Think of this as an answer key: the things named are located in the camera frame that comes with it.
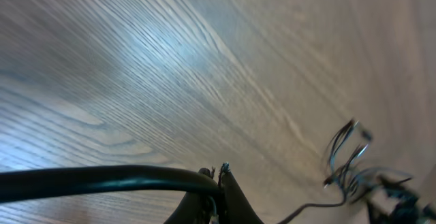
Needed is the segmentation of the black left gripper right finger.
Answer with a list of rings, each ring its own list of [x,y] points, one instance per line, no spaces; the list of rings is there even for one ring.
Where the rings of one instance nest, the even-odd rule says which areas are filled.
[[[225,162],[219,170],[218,186],[222,192],[223,214],[231,224],[263,224],[237,183],[230,164]]]

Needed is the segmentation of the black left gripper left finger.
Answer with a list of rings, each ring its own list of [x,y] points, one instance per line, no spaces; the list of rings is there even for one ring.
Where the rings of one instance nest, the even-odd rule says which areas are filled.
[[[212,196],[186,192],[164,224],[216,224],[217,204]]]

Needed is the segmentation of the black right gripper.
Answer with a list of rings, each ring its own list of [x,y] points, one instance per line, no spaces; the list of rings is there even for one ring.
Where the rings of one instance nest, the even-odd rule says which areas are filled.
[[[435,209],[431,204],[419,207],[420,197],[404,185],[412,177],[392,180],[387,176],[378,176],[377,179],[386,196],[396,199],[398,202],[391,212],[386,212],[367,199],[369,224],[419,224],[435,221]]]

